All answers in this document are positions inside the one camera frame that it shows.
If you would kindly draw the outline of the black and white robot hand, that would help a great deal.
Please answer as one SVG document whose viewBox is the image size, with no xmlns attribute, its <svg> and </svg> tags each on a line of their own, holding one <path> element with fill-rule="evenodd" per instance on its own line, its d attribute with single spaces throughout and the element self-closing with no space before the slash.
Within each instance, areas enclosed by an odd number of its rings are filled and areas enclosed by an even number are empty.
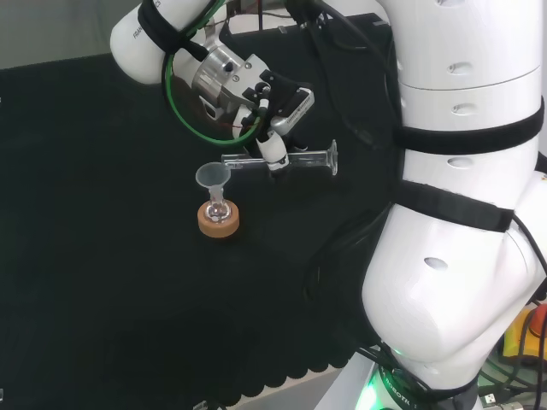
<svg viewBox="0 0 547 410">
<path fill-rule="evenodd" d="M 297 91 L 295 108 L 287 105 L 276 109 L 265 93 L 252 92 L 244 103 L 234 106 L 235 116 L 229 128 L 231 139 L 206 137 L 205 140 L 223 149 L 244 148 L 252 155 L 253 149 L 265 161 L 271 173 L 279 173 L 290 165 L 288 149 L 295 145 L 291 140 L 292 128 L 296 126 L 315 102 L 313 92 Z"/>
</svg>

